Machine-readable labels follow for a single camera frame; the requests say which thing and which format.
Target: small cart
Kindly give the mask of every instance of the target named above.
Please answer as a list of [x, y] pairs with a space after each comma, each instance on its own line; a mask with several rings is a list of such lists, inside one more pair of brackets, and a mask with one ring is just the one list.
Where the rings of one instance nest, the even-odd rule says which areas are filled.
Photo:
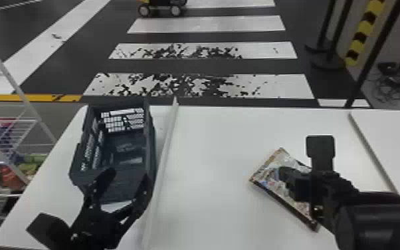
[[152, 11], [169, 7], [171, 15], [179, 17], [183, 14], [183, 6], [186, 5], [187, 0], [138, 0], [142, 2], [138, 7], [138, 13], [142, 17], [150, 17]]

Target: crosswalk stripe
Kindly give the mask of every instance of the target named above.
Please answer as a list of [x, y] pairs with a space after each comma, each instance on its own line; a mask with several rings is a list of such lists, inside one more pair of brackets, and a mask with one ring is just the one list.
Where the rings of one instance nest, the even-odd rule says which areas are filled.
[[[318, 103], [321, 107], [335, 107], [342, 108], [346, 104], [346, 99], [318, 99]], [[370, 108], [369, 103], [364, 99], [357, 99], [353, 102], [353, 108]]]
[[303, 74], [99, 73], [84, 95], [313, 99]]
[[236, 17], [139, 18], [128, 30], [133, 33], [213, 33], [284, 31], [278, 15]]
[[187, 0], [186, 7], [196, 8], [250, 8], [273, 7], [273, 0]]
[[[110, 0], [85, 0], [17, 51], [4, 64], [17, 84], [21, 85], [64, 42], [71, 38]], [[0, 77], [0, 94], [11, 94], [14, 88], [5, 77]]]
[[110, 59], [297, 59], [291, 42], [120, 43]]

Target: white table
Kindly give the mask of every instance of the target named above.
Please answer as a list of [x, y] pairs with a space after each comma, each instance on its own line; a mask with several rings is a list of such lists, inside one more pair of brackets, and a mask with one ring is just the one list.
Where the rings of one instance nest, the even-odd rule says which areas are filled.
[[354, 110], [351, 116], [400, 193], [400, 111]]
[[[155, 126], [157, 155], [161, 152], [166, 118], [170, 107], [152, 106], [151, 115]], [[22, 249], [47, 249], [27, 232], [26, 228], [39, 213], [63, 219], [71, 225], [82, 206], [83, 194], [72, 184], [68, 171], [73, 153], [82, 134], [86, 107], [82, 107], [68, 125], [56, 146], [28, 185], [21, 198], [0, 227], [0, 247]], [[114, 210], [120, 204], [103, 209]], [[141, 243], [143, 220], [139, 219], [123, 237], [119, 249], [138, 249]]]
[[[39, 212], [68, 224], [74, 221], [82, 194], [71, 184], [68, 167], [83, 116], [82, 111], [76, 115], [2, 224], [0, 246], [44, 249], [25, 231]], [[311, 134], [335, 136], [335, 169], [356, 187], [389, 190], [358, 137], [349, 111], [180, 107], [167, 167], [157, 178], [162, 187], [158, 199], [153, 199], [159, 202], [150, 210], [152, 223], [146, 224], [151, 225], [144, 235], [150, 239], [146, 245], [168, 250], [336, 249], [325, 229], [310, 232], [248, 183], [250, 175], [281, 146], [308, 163], [305, 137]], [[142, 222], [126, 233], [118, 249], [140, 249]]]

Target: wheel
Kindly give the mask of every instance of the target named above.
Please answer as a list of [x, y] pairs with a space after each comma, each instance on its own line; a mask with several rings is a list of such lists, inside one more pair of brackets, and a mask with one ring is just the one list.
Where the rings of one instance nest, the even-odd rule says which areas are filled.
[[171, 14], [172, 14], [174, 17], [179, 17], [179, 16], [181, 16], [181, 7], [180, 7], [180, 5], [172, 5], [172, 6], [171, 6]]
[[142, 4], [138, 7], [138, 14], [142, 17], [149, 17], [150, 16], [150, 8], [147, 4]]

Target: yellow line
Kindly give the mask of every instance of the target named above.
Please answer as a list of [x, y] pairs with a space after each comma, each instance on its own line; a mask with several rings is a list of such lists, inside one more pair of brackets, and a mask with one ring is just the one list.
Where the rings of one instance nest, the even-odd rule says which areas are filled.
[[[78, 102], [81, 94], [26, 94], [31, 102]], [[18, 94], [0, 94], [0, 102], [19, 102]]]

